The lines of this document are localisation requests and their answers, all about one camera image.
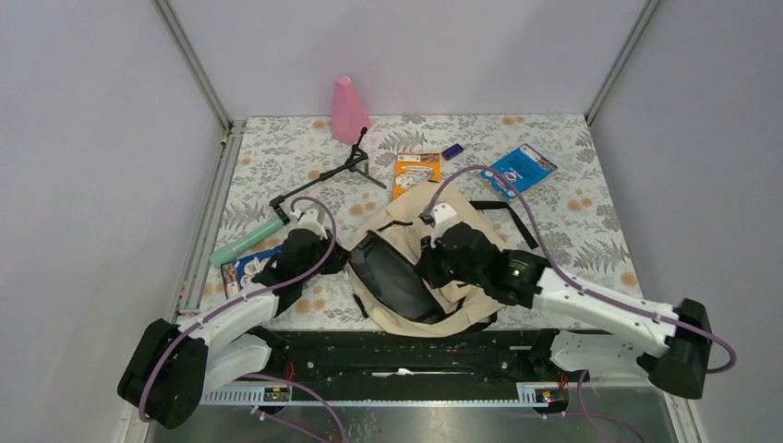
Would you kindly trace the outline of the blue picture book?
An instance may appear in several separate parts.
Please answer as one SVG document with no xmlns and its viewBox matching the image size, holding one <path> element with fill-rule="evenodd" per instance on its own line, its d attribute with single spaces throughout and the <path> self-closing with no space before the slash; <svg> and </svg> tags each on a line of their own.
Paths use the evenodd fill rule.
<svg viewBox="0 0 783 443">
<path fill-rule="evenodd" d="M 221 265 L 220 275 L 225 297 L 229 299 L 248 287 L 252 283 L 252 278 L 263 270 L 274 254 L 281 250 L 282 247 L 278 245 Z"/>
</svg>

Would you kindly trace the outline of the beige canvas backpack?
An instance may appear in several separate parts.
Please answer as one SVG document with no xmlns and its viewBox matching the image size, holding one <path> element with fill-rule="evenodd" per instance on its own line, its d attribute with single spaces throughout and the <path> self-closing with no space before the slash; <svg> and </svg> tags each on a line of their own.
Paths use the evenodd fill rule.
<svg viewBox="0 0 783 443">
<path fill-rule="evenodd" d="M 458 186 L 441 189 L 435 183 L 417 185 L 366 221 L 347 247 L 347 272 L 356 302 L 384 331 L 417 338 L 445 338 L 491 325 L 500 302 L 475 286 L 450 282 L 433 288 L 415 273 L 421 242 L 432 232 L 419 218 L 436 197 L 457 211 L 460 221 L 484 233 L 496 245 L 504 243 L 480 215 L 489 202 L 468 200 Z"/>
</svg>

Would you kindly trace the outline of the blue booklet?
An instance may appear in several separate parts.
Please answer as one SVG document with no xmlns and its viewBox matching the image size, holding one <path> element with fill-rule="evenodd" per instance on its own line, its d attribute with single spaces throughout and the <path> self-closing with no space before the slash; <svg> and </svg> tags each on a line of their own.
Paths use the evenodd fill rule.
<svg viewBox="0 0 783 443">
<path fill-rule="evenodd" d="M 524 143 L 490 165 L 497 172 L 481 171 L 479 179 L 498 197 L 513 200 L 517 191 L 530 190 L 558 170 L 558 166 Z"/>
</svg>

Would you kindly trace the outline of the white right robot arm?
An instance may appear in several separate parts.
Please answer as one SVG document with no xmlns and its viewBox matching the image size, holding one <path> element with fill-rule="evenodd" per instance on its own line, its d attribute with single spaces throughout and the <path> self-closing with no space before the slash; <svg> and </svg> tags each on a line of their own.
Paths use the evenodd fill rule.
<svg viewBox="0 0 783 443">
<path fill-rule="evenodd" d="M 442 197 L 466 172 L 438 185 L 419 215 L 432 231 L 421 241 L 417 274 L 434 288 L 464 283 L 503 305 L 573 317 L 612 337 L 598 345 L 553 339 L 529 356 L 535 376 L 551 380 L 563 370 L 633 374 L 668 394 L 699 400 L 707 376 L 738 363 L 736 350 L 712 332 L 705 306 L 695 300 L 649 302 L 579 279 L 557 264 L 537 228 L 540 255 L 493 244 Z"/>
</svg>

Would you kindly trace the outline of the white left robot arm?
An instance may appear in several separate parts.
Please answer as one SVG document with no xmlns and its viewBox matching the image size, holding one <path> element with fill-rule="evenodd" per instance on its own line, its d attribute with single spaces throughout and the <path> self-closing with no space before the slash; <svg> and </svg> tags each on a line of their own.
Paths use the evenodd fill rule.
<svg viewBox="0 0 783 443">
<path fill-rule="evenodd" d="M 320 200 L 306 199 L 308 210 L 294 210 L 295 227 L 263 281 L 188 321 L 164 318 L 143 331 L 117 385 L 118 396 L 137 409 L 139 420 L 166 429 L 182 425 L 202 396 L 244 376 L 280 376 L 284 351 L 251 334 L 277 317 L 302 294 L 305 283 L 337 261 L 338 224 Z"/>
</svg>

